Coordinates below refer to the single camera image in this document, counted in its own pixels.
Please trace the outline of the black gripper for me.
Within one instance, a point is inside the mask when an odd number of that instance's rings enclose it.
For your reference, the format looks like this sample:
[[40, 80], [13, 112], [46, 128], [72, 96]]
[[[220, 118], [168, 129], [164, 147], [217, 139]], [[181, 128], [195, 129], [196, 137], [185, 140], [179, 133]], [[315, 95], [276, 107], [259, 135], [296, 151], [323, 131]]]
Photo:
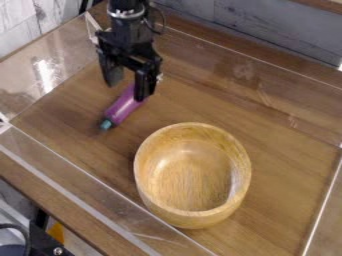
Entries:
[[133, 98], [141, 102], [153, 92], [160, 74], [161, 56], [153, 48], [160, 32], [149, 28], [97, 31], [96, 46], [102, 79], [114, 87], [124, 77], [122, 68], [134, 72]]

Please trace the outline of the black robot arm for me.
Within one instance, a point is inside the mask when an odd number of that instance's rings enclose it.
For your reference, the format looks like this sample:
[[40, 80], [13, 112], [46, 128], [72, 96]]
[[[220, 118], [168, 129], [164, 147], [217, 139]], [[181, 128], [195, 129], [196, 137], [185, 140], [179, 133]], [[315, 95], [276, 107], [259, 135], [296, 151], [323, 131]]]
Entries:
[[134, 74], [133, 99], [141, 102], [153, 92], [161, 75], [161, 56], [153, 49], [156, 8], [149, 0], [108, 0], [110, 30], [97, 30], [96, 52], [108, 87], [122, 79], [124, 69]]

